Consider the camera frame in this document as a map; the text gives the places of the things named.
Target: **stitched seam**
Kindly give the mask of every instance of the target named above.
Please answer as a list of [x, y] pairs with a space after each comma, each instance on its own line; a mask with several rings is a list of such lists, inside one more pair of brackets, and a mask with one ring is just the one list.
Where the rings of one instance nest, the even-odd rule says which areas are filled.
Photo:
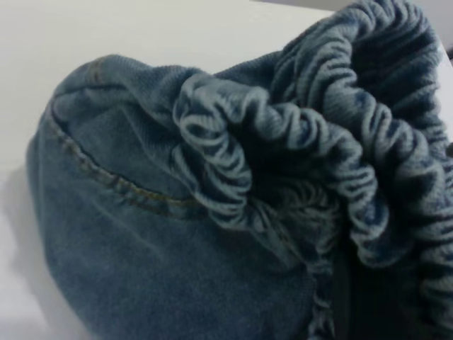
[[77, 92], [83, 92], [85, 90], [114, 90], [114, 89], [125, 91], [126, 88], [123, 85], [118, 84], [81, 86], [80, 88], [75, 88], [68, 92], [55, 94], [52, 101], [60, 99], [61, 97], [76, 94]]
[[[106, 171], [105, 169], [103, 169], [99, 165], [97, 165], [94, 162], [94, 160], [92, 160], [87, 154], [85, 154], [82, 151], [82, 149], [80, 148], [80, 146], [78, 146], [78, 144], [75, 143], [75, 141], [72, 138], [70, 138], [70, 136], [68, 136], [66, 133], [64, 133], [64, 131], [61, 129], [61, 127], [58, 126], [55, 119], [51, 116], [51, 113], [46, 113], [45, 119], [49, 123], [51, 131], [57, 138], [57, 141], [62, 146], [63, 151], [65, 151], [67, 154], [69, 154], [69, 156], [71, 156], [74, 159], [74, 161], [79, 166], [80, 170], [82, 170], [83, 172], [90, 175], [90, 177], [93, 178], [95, 181], [103, 184], [104, 186], [106, 186], [108, 188], [113, 189], [117, 194], [124, 197], [125, 200], [129, 204], [139, 206], [141, 208], [146, 208], [147, 210], [152, 210], [155, 213], [158, 213], [160, 215], [176, 217], [178, 219], [184, 219], [183, 217], [179, 217], [174, 214], [164, 212], [157, 208], [150, 207], [144, 203], [139, 203], [136, 200], [128, 198], [126, 195], [126, 192], [132, 191], [133, 193], [137, 194], [138, 196], [144, 197], [147, 200], [165, 202], [170, 205], [174, 205], [174, 206], [178, 206], [178, 207], [191, 207], [191, 206], [197, 207], [197, 208], [202, 207], [201, 204], [199, 204], [195, 199], [177, 200], [177, 199], [171, 198], [169, 196], [162, 195], [160, 193], [154, 193], [152, 191], [148, 191], [143, 188], [139, 188], [132, 182], [126, 180], [125, 178], [123, 178], [119, 175], [112, 174], [109, 171]], [[120, 191], [118, 186], [122, 186], [124, 189]]]
[[90, 65], [90, 75], [95, 83], [97, 84], [104, 84], [104, 79], [102, 77], [101, 66], [104, 63], [105, 57], [98, 58], [97, 60], [93, 61]]

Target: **denim fabric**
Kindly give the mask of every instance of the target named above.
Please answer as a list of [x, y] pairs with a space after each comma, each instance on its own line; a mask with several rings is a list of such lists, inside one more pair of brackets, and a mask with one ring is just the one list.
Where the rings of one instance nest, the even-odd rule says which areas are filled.
[[28, 150], [70, 305], [102, 339], [286, 340], [307, 326], [304, 339], [334, 339], [347, 233], [447, 339], [453, 162], [437, 47], [419, 8], [376, 0], [215, 75], [114, 55], [78, 68]]

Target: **white backdrop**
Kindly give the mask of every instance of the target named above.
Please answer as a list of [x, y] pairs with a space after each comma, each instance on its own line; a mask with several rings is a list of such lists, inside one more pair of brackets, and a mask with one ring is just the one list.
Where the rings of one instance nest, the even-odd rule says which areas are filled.
[[[38, 118], [71, 70], [120, 53], [215, 72], [280, 49], [329, 14], [248, 0], [0, 0], [0, 340], [87, 338], [45, 268], [23, 169]], [[448, 123], [448, 61], [440, 77]]]

